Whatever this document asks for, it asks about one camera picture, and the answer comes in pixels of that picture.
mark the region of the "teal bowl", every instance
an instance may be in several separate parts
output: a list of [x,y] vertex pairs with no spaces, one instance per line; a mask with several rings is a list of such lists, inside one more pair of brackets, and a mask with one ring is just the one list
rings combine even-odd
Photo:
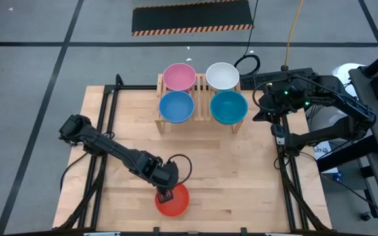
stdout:
[[217,93],[210,104],[213,117],[224,125],[240,122],[247,114],[247,101],[240,93],[225,90]]

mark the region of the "pink bowl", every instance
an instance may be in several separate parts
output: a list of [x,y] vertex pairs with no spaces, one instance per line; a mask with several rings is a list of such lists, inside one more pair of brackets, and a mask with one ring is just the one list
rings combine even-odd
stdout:
[[185,63],[173,64],[163,73],[163,82],[170,90],[188,92],[195,85],[195,80],[195,70]]

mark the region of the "red bowl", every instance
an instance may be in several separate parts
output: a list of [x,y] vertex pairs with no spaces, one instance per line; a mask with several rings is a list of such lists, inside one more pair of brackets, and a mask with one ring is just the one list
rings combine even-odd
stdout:
[[156,207],[165,216],[177,217],[183,214],[189,205],[189,192],[183,185],[179,184],[173,190],[173,199],[165,203],[160,203],[158,193],[156,194]]

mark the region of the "white bowl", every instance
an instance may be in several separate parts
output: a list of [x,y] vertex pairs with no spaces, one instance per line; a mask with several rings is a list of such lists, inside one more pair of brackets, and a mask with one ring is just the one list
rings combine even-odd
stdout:
[[234,88],[240,80],[239,71],[229,63],[217,62],[207,69],[207,83],[214,90]]

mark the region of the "wooden dish rack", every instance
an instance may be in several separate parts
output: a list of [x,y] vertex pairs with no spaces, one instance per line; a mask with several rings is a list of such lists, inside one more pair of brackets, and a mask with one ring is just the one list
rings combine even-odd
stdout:
[[[192,116],[188,119],[188,121],[212,121],[214,120],[214,117],[211,113],[211,110],[209,108],[209,104],[211,103],[211,99],[214,97],[214,95],[217,93],[213,89],[211,89],[207,84],[207,79],[205,77],[205,74],[196,74],[196,83],[195,87],[189,90],[189,95],[192,97],[192,99],[195,102],[195,110],[192,114]],[[236,92],[241,92],[240,89],[240,83],[238,83],[234,90]],[[158,81],[157,81],[157,98],[158,98],[158,104],[160,103],[161,98],[163,98],[164,95],[166,95],[170,90],[165,86],[163,83],[163,74],[158,75]],[[156,125],[158,128],[158,132],[160,134],[163,134],[165,132],[165,124],[169,123],[167,120],[165,120],[157,108],[157,119],[156,119]],[[231,126],[232,133],[237,134],[239,131],[241,125],[243,123],[243,120],[240,122],[234,124]]]

